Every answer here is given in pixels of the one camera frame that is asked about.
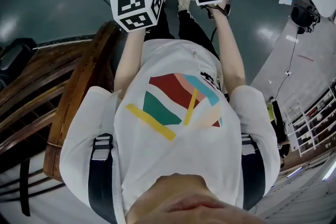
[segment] pink stripe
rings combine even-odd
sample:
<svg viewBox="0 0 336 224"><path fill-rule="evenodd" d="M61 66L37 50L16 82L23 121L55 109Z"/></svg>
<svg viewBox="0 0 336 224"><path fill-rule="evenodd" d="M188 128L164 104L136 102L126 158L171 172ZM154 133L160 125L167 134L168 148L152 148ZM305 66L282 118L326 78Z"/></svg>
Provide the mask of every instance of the pink stripe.
<svg viewBox="0 0 336 224"><path fill-rule="evenodd" d="M194 86L192 86L183 76L183 74L181 73L175 73L174 74L177 78L177 80L179 81L179 83L181 84L181 86L191 95L193 95L194 93ZM196 99L198 100L198 102L201 102L203 99L205 98L205 95L203 95L200 91L198 91Z"/></svg>

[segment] floor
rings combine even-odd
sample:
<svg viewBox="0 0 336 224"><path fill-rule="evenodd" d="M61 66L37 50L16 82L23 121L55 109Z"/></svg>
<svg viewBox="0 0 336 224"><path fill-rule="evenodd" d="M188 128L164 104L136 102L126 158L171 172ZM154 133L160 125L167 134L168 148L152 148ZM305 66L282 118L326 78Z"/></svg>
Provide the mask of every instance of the floor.
<svg viewBox="0 0 336 224"><path fill-rule="evenodd" d="M278 0L233 0L230 25L251 83L270 55L291 12L291 6ZM168 0L167 17L171 33L177 37L177 0ZM204 31L211 35L214 23L206 12L191 5L191 12ZM36 43L94 34L100 25L112 20L110 7L102 0L2 0L0 6L0 45L13 39L31 37ZM123 43L115 57L119 62Z"/></svg>

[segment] blue stripe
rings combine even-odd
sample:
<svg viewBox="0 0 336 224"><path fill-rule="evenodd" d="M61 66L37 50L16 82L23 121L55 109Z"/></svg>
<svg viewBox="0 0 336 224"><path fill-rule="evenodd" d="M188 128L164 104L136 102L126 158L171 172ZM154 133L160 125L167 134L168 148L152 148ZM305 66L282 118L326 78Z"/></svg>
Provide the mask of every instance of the blue stripe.
<svg viewBox="0 0 336 224"><path fill-rule="evenodd" d="M214 106L216 103L219 102L219 97L206 85L204 85L197 77L185 74L183 74L183 76L192 86L194 86L198 91L200 91L208 98L211 106Z"/></svg>

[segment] yellow stripe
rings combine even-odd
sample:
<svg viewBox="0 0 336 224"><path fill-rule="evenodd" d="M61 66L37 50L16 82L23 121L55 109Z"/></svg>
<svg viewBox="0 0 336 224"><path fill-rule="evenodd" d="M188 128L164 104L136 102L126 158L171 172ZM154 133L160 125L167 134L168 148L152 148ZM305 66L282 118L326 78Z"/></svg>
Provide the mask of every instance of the yellow stripe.
<svg viewBox="0 0 336 224"><path fill-rule="evenodd" d="M148 113L142 111L141 109L138 109L134 104L128 104L126 108L129 111L131 111L136 117L148 123L150 127L152 127L158 133L162 134L169 141L172 141L176 137L176 134L172 130L170 130L166 126L163 126L160 122L158 122L155 118L150 116Z"/></svg>
<svg viewBox="0 0 336 224"><path fill-rule="evenodd" d="M194 88L193 96L191 97L189 107L188 107L187 113L186 113L185 118L184 118L184 125L189 124L189 121L190 121L191 116L193 114L197 93L198 93L198 90L196 88Z"/></svg>

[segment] white t-shirt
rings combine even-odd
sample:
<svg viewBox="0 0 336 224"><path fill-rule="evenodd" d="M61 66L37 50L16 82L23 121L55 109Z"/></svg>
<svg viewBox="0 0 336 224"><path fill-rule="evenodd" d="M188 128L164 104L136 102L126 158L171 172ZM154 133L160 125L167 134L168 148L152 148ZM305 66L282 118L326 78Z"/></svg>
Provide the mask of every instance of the white t-shirt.
<svg viewBox="0 0 336 224"><path fill-rule="evenodd" d="M174 173L200 175L220 200L242 207L242 133L257 143L265 193L271 188L280 159L264 97L240 86L229 104L222 81L219 61L203 47L187 40L145 42L140 71L120 104L115 101L113 139L124 214L159 177ZM61 152L63 180L88 206L92 141L100 134L108 98L117 100L117 93L89 90Z"/></svg>

